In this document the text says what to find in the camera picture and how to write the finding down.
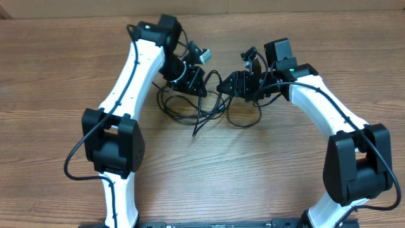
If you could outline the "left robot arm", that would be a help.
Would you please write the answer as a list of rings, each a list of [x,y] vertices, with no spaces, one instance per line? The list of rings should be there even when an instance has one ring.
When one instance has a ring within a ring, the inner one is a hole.
[[[104,187],[107,214],[101,227],[137,226],[134,180],[145,152],[138,120],[155,76],[160,73],[174,91],[207,95],[200,65],[211,53],[190,43],[186,57],[175,55],[182,32],[176,17],[161,15],[156,24],[139,22],[127,31],[130,51],[115,86],[98,109],[88,108],[82,116],[85,155]]]

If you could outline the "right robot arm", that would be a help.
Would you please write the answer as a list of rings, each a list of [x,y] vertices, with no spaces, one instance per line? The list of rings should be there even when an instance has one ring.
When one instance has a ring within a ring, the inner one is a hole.
[[[369,208],[369,200],[399,189],[392,170],[388,129],[368,124],[347,109],[310,64],[298,64],[283,38],[242,53],[245,70],[231,73],[217,91],[259,101],[283,96],[300,108],[327,140],[323,167],[325,193],[299,218],[275,218],[272,227],[357,227],[350,214]]]

